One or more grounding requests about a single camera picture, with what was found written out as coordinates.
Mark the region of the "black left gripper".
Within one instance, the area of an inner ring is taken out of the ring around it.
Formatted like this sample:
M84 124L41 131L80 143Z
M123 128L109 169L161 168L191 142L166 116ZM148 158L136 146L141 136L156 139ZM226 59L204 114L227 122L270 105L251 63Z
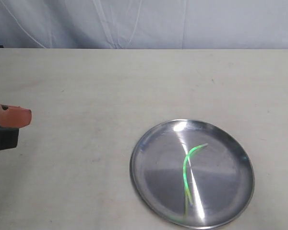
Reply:
M31 110L0 104L0 150L16 148L19 128L28 126L31 121Z

